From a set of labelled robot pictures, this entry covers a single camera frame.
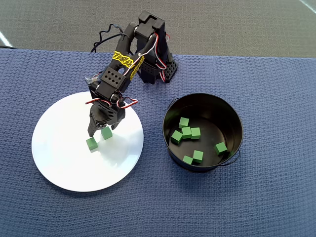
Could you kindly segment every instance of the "black cable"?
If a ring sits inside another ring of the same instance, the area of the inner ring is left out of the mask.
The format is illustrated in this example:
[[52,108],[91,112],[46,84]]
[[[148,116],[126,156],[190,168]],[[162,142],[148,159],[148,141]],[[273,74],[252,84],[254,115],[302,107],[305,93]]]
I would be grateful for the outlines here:
[[99,42],[102,41],[102,35],[101,35],[101,34],[102,34],[102,33],[108,33],[108,32],[110,32],[112,26],[114,26],[115,28],[119,29],[119,31],[123,34],[123,29],[122,29],[122,27],[121,27],[120,25],[116,25],[116,24],[111,23],[111,24],[109,25],[109,28],[108,28],[107,31],[100,31],[100,32],[99,32],[99,36],[100,36],[100,41],[99,41]]
[[113,36],[111,36],[111,37],[108,37],[108,38],[106,38],[106,39],[104,39],[104,40],[98,42],[98,43],[93,47],[93,49],[91,50],[91,53],[92,53],[93,51],[96,53],[96,48],[97,48],[100,44],[102,44],[102,43],[104,43],[105,41],[108,41],[108,40],[110,40],[110,39],[113,39],[113,38],[115,38],[115,37],[118,37],[118,36],[124,36],[124,34],[118,33],[118,34],[116,34],[116,35],[113,35]]
[[110,32],[111,26],[114,26],[115,28],[119,29],[119,31],[121,31],[121,33],[123,33],[123,29],[120,25],[116,25],[116,24],[112,24],[112,23],[109,25],[109,29],[107,31],[101,31],[101,32],[105,32],[105,33]]
[[15,47],[11,47],[11,46],[4,46],[4,45],[0,45],[0,48],[10,48],[10,49],[17,49]]

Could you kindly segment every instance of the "white wire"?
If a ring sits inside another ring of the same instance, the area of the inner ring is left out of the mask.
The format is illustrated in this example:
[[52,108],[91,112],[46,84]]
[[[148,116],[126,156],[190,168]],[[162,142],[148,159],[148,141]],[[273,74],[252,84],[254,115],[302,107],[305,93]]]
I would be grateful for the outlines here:
[[146,53],[141,54],[141,55],[139,56],[139,58],[127,69],[126,73],[124,73],[123,76],[125,76],[125,75],[129,72],[129,70],[135,65],[135,63],[138,62],[138,60],[139,60],[141,57],[143,57],[144,55],[148,54],[150,51],[153,50],[153,48],[154,48],[154,47],[156,46],[156,44],[157,44],[157,41],[158,41],[158,37],[156,37],[156,41],[155,41],[153,47],[152,47],[150,50],[148,50]]
[[156,58],[160,61],[161,65],[164,66],[164,68],[161,67],[161,66],[159,66],[157,63],[156,63],[156,66],[159,67],[159,68],[162,69],[162,70],[167,69],[167,67],[165,66],[165,64],[160,60],[160,58],[159,58],[158,55],[157,55],[157,47],[155,48],[155,55],[156,55]]

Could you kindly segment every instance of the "robotic arm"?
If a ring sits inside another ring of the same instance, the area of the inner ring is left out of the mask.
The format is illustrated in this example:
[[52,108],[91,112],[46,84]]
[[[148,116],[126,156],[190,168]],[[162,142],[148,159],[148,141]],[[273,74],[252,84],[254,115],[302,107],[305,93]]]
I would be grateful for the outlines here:
[[[108,125],[115,129],[125,118],[125,109],[138,101],[126,105],[124,93],[136,73],[143,82],[155,84],[161,77],[164,82],[170,82],[177,65],[169,52],[165,39],[164,21],[143,11],[139,16],[139,24],[130,23],[121,34],[110,64],[92,78],[87,78],[93,103],[90,109],[90,124],[88,133],[94,133]],[[137,51],[130,55],[133,39],[137,39]]]

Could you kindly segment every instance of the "white plate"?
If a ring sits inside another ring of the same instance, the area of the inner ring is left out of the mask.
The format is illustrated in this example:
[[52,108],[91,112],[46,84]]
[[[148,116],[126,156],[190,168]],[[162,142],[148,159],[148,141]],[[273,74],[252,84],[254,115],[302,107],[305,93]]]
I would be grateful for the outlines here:
[[98,148],[91,152],[86,144],[92,104],[85,102],[89,100],[90,92],[59,100],[41,116],[32,137],[39,171],[71,191],[96,191],[117,183],[133,169],[143,149],[143,127],[129,107],[113,137],[104,140],[100,130],[95,133]]

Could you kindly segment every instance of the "bowl handle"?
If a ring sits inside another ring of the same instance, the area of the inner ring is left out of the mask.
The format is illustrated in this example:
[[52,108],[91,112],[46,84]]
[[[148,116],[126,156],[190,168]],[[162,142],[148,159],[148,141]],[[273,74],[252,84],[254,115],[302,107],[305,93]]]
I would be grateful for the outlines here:
[[169,108],[170,108],[170,106],[171,106],[171,105],[173,105],[173,103],[174,103],[174,102],[176,102],[178,99],[179,99],[179,98],[175,98],[175,99],[173,99],[173,100],[170,102],[170,104],[169,104],[169,106],[168,106],[168,109],[169,109]]
[[238,152],[239,152],[238,157],[236,159],[234,159],[232,162],[229,162],[227,164],[220,164],[219,166],[226,166],[226,165],[230,165],[230,164],[234,163],[236,160],[238,160],[240,158],[241,152],[240,152],[240,150],[238,150]]

